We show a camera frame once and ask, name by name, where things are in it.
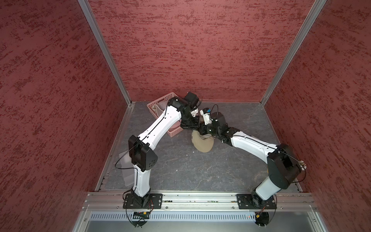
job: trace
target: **pink plastic basket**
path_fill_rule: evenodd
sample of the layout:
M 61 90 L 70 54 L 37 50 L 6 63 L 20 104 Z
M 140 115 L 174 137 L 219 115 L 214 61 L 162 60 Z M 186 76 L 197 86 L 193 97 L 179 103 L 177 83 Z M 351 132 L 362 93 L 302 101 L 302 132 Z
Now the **pink plastic basket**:
M 154 106 L 155 104 L 158 104 L 160 102 L 163 102 L 163 101 L 168 101 L 170 100 L 171 98 L 173 97 L 177 97 L 178 95 L 176 95 L 175 93 L 171 92 L 169 94 L 166 94 L 165 96 L 163 97 L 160 97 L 159 99 L 156 99 L 154 100 L 153 102 L 151 103 L 148 103 L 147 104 L 147 107 L 148 109 L 150 110 L 151 114 L 157 119 L 157 114 L 154 110 L 152 110 L 152 106 Z M 170 129 L 167 131 L 167 134 L 170 135 L 170 137 L 174 137 L 176 134 L 178 134 L 179 132 L 181 132 L 183 130 L 183 128 L 181 128 L 180 126 L 178 126 L 177 128 L 174 128 L 174 129 Z

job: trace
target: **black cable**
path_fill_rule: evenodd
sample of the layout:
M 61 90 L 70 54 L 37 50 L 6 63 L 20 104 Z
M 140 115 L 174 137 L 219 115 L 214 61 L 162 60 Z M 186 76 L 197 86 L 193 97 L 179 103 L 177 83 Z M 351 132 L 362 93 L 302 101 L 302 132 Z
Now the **black cable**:
M 303 177 L 303 179 L 302 180 L 299 180 L 299 181 L 294 181 L 293 183 L 300 183 L 303 180 L 305 180 L 305 178 L 306 178 L 306 170 L 304 169 L 304 177 Z
M 120 159 L 122 159 L 131 149 L 133 149 L 134 147 L 130 148 L 127 152 L 125 152 L 125 154 L 123 154 L 119 159 L 118 161 L 115 163 L 115 168 L 117 169 L 136 169 L 136 168 L 133 168 L 133 167 L 128 167 L 128 168 L 121 168 L 121 167 L 117 167 L 116 165 L 118 164 L 118 162 L 120 161 Z
M 269 220 L 268 224 L 273 220 L 273 217 L 275 216 L 276 214 L 276 210 L 277 210 L 277 195 L 274 194 L 276 196 L 276 208 L 275 208 L 275 212 L 273 213 L 273 216 L 271 217 L 271 219 Z
M 257 142 L 257 143 L 259 143 L 259 144 L 261 144 L 261 145 L 264 145 L 264 146 L 266 146 L 266 147 L 269 147 L 269 148 L 271 148 L 271 149 L 276 149 L 276 148 L 270 147 L 270 146 L 268 146 L 268 145 L 266 145 L 266 144 L 260 143 L 260 142 L 256 141 L 255 139 L 252 139 L 252 138 L 249 138 L 249 137 L 246 137 L 246 136 L 242 136 L 242 135 L 234 135 L 234 136 L 237 136 L 237 137 L 243 137 L 243 138 L 248 138 L 248 139 L 253 140 L 253 141 L 255 141 L 255 142 Z M 304 178 L 303 178 L 302 180 L 300 180 L 300 181 L 295 181 L 295 182 L 293 182 L 293 183 L 300 183 L 300 182 L 302 182 L 302 181 L 305 180 L 305 178 L 306 178 L 306 170 L 305 170 L 305 167 L 304 167 L 303 165 L 300 164 L 299 160 L 297 160 L 297 159 L 295 159 L 294 157 L 292 157 L 292 156 L 290 156 L 289 154 L 287 154 L 285 149 L 283 149 L 283 150 L 284 150 L 285 152 L 283 152 L 283 151 L 280 151 L 280 152 L 282 152 L 282 153 L 284 153 L 285 155 L 287 155 L 287 156 L 293 158 L 294 160 L 296 160 L 296 161 L 298 162 L 298 164 L 299 164 L 300 166 L 303 167 L 303 169 L 304 169 Z
M 213 111 L 213 109 L 214 109 L 214 106 L 216 106 L 217 107 L 217 112 L 219 113 L 219 106 L 217 105 L 217 104 L 214 104 L 213 105 L 213 107 L 211 108 L 211 110 L 210 110 L 210 114 L 211 114 L 211 112 Z
M 128 211 L 127 211 L 127 209 L 128 209 L 128 202 L 126 202 L 126 205 L 125 205 L 125 213 L 126 213 L 126 217 L 128 218 L 129 222 L 130 222 L 134 227 L 136 227 L 136 226 L 134 225 L 134 223 L 133 223 L 132 221 L 130 221 L 129 216 L 128 216 Z
M 141 220 L 143 220 L 144 224 L 146 223 L 146 221 L 144 220 L 144 218 L 141 218 L 141 219 L 139 219 L 138 221 L 136 221 L 136 224 L 137 224 L 136 227 L 139 227 L 139 226 L 140 226 L 140 225 L 138 225 L 138 224 L 139 224 L 139 222 L 140 222 Z
M 203 98 L 204 98 L 204 97 L 202 96 L 202 97 L 201 97 L 201 101 L 200 101 L 200 103 L 198 104 L 198 106 L 194 107 L 193 110 L 195 110 L 195 109 L 197 109 L 198 107 L 200 107 Z
M 156 126 L 147 134 L 147 136 L 160 124 L 160 122 L 164 119 L 164 118 L 166 118 L 166 112 L 167 112 L 167 106 L 168 106 L 168 104 L 169 104 L 169 101 L 170 101 L 170 99 L 167 101 L 167 104 L 166 104 L 166 108 L 165 108 L 165 114 L 164 114 L 164 116 L 162 117 L 162 119 L 156 124 Z
M 126 193 L 130 192 L 130 191 L 131 191 L 131 189 L 129 189 L 128 191 L 126 191 L 126 192 L 124 192 L 124 193 L 122 194 L 122 199 L 123 199 L 123 200 L 125 200 L 125 199 L 124 199 L 124 195 L 125 195 Z

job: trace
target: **gray floor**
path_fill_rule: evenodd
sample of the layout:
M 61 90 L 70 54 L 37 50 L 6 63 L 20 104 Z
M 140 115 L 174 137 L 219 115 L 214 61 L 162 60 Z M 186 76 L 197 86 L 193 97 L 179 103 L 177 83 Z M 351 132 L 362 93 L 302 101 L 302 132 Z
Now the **gray floor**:
M 116 149 L 115 162 L 119 153 L 127 151 L 129 137 L 139 135 L 154 122 L 147 103 L 135 103 L 129 126 Z M 203 102 L 199 109 L 212 106 L 213 103 Z M 278 143 L 260 104 L 218 103 L 218 106 L 229 126 L 260 140 Z M 192 144 L 190 130 L 184 130 L 173 138 L 165 134 L 155 153 L 158 155 L 158 161 L 151 170 L 152 190 L 246 192 L 251 191 L 267 177 L 267 165 L 262 160 L 219 140 L 215 140 L 210 152 L 198 151 Z M 125 186 L 122 170 L 112 168 L 106 189 L 129 189 Z M 292 184 L 282 192 L 298 192 L 298 189 Z

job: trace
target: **black joint motor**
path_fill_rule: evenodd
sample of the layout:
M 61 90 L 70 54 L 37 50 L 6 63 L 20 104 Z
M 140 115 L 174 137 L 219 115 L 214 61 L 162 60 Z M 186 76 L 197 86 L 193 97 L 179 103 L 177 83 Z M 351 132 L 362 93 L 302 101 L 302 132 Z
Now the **black joint motor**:
M 208 124 L 208 126 L 210 127 L 209 134 L 215 136 L 223 143 L 227 143 L 227 140 L 229 139 L 224 134 L 228 131 L 229 127 L 226 123 L 224 115 L 220 112 L 214 112 L 210 114 L 210 119 L 211 124 Z
M 181 113 L 180 127 L 183 129 L 198 128 L 199 116 L 193 117 L 192 111 L 196 110 L 199 99 L 197 95 L 188 92 L 185 98 L 173 97 L 169 100 L 168 106 L 173 106 Z
M 287 189 L 301 172 L 292 148 L 286 144 L 277 146 L 267 157 L 269 179 L 277 187 Z
M 131 194 L 132 194 L 132 203 L 140 206 L 140 208 L 145 208 L 148 206 L 148 201 L 150 199 L 150 191 L 151 189 L 148 191 L 148 193 L 146 195 L 144 195 L 143 197 L 140 197 L 138 196 L 133 188 L 131 189 Z
M 256 189 L 254 189 L 251 192 L 251 203 L 253 204 L 254 207 L 257 209 L 262 209 L 264 206 L 267 205 L 267 201 L 263 200 L 256 192 Z
M 141 171 L 150 170 L 157 162 L 157 155 L 138 137 L 131 136 L 129 138 L 129 155 L 131 163 L 137 165 Z
M 227 131 L 223 132 L 221 135 L 225 138 L 223 143 L 228 144 L 229 146 L 232 146 L 231 138 L 236 132 L 239 132 L 240 130 L 234 127 L 229 127 Z

